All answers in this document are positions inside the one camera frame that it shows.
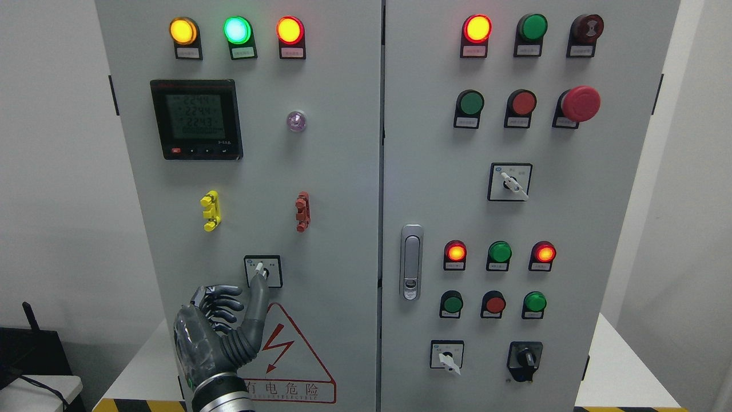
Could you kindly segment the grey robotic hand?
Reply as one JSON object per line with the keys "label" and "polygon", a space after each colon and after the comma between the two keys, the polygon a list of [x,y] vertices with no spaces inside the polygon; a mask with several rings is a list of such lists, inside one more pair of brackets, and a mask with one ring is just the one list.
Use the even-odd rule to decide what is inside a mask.
{"label": "grey robotic hand", "polygon": [[173,339],[186,383],[194,391],[222,373],[235,373],[257,357],[266,323],[269,271],[249,278],[249,300],[236,300],[241,287],[209,285],[196,289],[178,311]]}

